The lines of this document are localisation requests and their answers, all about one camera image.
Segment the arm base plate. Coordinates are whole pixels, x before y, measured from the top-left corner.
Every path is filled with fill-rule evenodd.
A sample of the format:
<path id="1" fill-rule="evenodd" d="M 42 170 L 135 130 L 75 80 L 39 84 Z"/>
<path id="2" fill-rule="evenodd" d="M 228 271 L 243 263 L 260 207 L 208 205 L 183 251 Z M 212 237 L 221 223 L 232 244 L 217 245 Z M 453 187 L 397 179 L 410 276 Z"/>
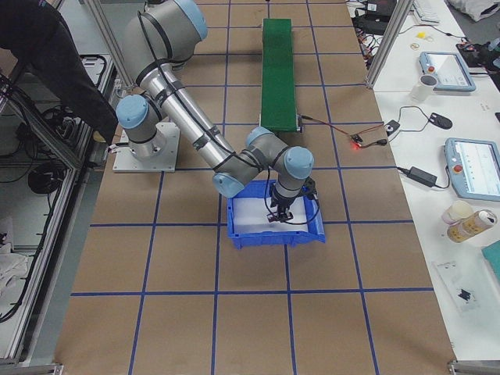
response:
<path id="1" fill-rule="evenodd" d="M 180 129 L 175 123 L 156 124 L 155 137 L 144 144 L 129 141 L 122 130 L 120 143 L 112 150 L 116 155 L 112 170 L 116 173 L 174 173 L 180 141 Z"/>

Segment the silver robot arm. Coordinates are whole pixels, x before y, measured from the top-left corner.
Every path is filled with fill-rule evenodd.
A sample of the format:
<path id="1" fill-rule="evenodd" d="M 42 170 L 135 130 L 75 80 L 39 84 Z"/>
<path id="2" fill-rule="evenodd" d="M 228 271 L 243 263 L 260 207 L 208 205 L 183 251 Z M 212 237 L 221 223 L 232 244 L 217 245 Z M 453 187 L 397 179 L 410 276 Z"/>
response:
<path id="1" fill-rule="evenodd" d="M 126 131 L 136 158 L 159 154 L 166 138 L 158 123 L 169 118 L 212 168 L 212 182 L 226 198 L 241 192 L 264 169 L 277 172 L 268 184 L 267 219 L 293 224 L 291 205 L 296 198 L 316 197 L 310 177 L 314 157 L 307 148 L 290 146 L 264 127 L 248 135 L 245 148 L 236 152 L 174 73 L 194 54 L 197 43 L 208 34 L 205 18 L 193 1 L 162 1 L 139 12 L 123 36 L 123 59 L 142 95 L 120 100 L 116 115 Z"/>

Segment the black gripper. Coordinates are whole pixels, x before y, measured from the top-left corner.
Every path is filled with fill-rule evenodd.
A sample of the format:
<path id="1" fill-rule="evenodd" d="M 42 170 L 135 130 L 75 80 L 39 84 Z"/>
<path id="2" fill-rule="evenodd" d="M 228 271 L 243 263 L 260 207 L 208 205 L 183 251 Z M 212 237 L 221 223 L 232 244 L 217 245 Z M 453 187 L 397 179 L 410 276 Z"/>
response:
<path id="1" fill-rule="evenodd" d="M 316 182 L 311 177 L 308 177 L 302 187 L 299 189 L 297 195 L 292 198 L 283 197 L 277 191 L 277 184 L 275 182 L 270 182 L 269 179 L 266 180 L 265 192 L 270 194 L 272 207 L 277 207 L 277 211 L 273 212 L 268 206 L 267 201 L 264 201 L 265 207 L 268 211 L 266 218 L 269 223 L 280 222 L 280 223 L 291 223 L 294 218 L 293 214 L 290 212 L 291 204 L 296 198 L 301 198 L 303 196 L 307 197 L 308 200 L 313 200 L 317 202 L 317 190 Z"/>

